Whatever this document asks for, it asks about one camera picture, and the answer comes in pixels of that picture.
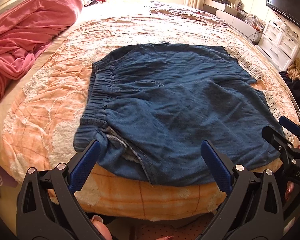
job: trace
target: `dresser drawer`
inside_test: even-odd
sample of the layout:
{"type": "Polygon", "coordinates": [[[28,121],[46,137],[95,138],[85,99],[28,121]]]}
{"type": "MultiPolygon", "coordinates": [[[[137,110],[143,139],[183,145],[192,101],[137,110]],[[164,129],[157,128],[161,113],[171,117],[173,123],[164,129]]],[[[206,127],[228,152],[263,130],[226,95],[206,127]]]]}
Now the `dresser drawer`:
{"type": "Polygon", "coordinates": [[[278,27],[271,26],[270,24],[266,25],[263,34],[273,41],[274,44],[277,44],[281,37],[281,31],[278,29],[278,27]]]}
{"type": "Polygon", "coordinates": [[[292,64],[292,60],[285,53],[278,50],[268,37],[262,35],[258,45],[278,65],[281,71],[286,71],[292,64]]]}
{"type": "Polygon", "coordinates": [[[299,46],[286,35],[282,35],[280,37],[278,47],[282,49],[283,52],[285,52],[291,59],[295,59],[296,55],[299,52],[299,46]]]}

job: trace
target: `screw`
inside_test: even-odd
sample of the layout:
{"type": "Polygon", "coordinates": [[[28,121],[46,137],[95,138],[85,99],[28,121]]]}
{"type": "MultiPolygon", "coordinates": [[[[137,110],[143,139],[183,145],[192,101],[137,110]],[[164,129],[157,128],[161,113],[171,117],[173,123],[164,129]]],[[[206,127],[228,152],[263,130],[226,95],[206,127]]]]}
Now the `screw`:
{"type": "Polygon", "coordinates": [[[64,163],[60,163],[60,164],[58,164],[57,169],[63,170],[65,167],[66,167],[66,165],[64,163]]]}
{"type": "Polygon", "coordinates": [[[269,169],[266,169],[266,174],[268,174],[268,175],[272,175],[272,171],[271,170],[269,170],[269,169]]]}
{"type": "Polygon", "coordinates": [[[243,171],[244,170],[244,167],[240,164],[236,165],[235,167],[238,171],[243,171]]]}
{"type": "Polygon", "coordinates": [[[32,173],[34,173],[34,172],[35,172],[35,168],[34,168],[34,167],[29,168],[29,170],[28,170],[28,173],[29,173],[29,174],[32,174],[32,173]]]}

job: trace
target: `drawer handle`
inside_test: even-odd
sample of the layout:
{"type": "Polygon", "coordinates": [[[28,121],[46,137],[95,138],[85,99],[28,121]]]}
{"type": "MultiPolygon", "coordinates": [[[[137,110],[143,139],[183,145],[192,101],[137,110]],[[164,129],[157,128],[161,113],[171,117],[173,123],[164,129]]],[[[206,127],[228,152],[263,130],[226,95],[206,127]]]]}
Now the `drawer handle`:
{"type": "Polygon", "coordinates": [[[285,42],[283,44],[286,45],[290,50],[292,50],[288,44],[286,44],[285,42]]]}
{"type": "Polygon", "coordinates": [[[277,34],[273,33],[272,31],[269,31],[271,34],[273,34],[274,36],[277,36],[277,34]]]}
{"type": "Polygon", "coordinates": [[[271,47],[270,47],[270,50],[271,50],[277,57],[279,57],[278,53],[276,53],[275,51],[273,51],[271,47]]]}

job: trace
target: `dark clothing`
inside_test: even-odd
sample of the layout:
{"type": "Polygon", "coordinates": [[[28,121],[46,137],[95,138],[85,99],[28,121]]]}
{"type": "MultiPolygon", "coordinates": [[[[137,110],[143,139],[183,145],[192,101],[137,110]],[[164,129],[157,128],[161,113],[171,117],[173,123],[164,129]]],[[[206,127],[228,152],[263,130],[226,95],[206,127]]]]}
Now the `dark clothing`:
{"type": "Polygon", "coordinates": [[[279,153],[262,128],[283,130],[255,82],[220,46],[121,47],[93,64],[74,148],[97,139],[100,166],[159,185],[212,182],[200,154],[206,139],[235,164],[264,166],[279,153]]]}
{"type": "Polygon", "coordinates": [[[285,81],[287,86],[289,87],[294,99],[296,100],[296,103],[300,109],[300,79],[296,79],[295,81],[292,81],[289,77],[286,71],[279,72],[282,79],[285,81]]]}

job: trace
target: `pink blanket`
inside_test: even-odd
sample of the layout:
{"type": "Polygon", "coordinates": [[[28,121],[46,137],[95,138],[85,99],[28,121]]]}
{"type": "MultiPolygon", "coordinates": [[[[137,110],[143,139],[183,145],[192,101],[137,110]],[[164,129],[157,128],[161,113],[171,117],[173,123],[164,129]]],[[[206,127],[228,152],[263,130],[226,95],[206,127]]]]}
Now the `pink blanket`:
{"type": "Polygon", "coordinates": [[[82,0],[25,0],[0,15],[0,99],[82,8],[82,0]]]}

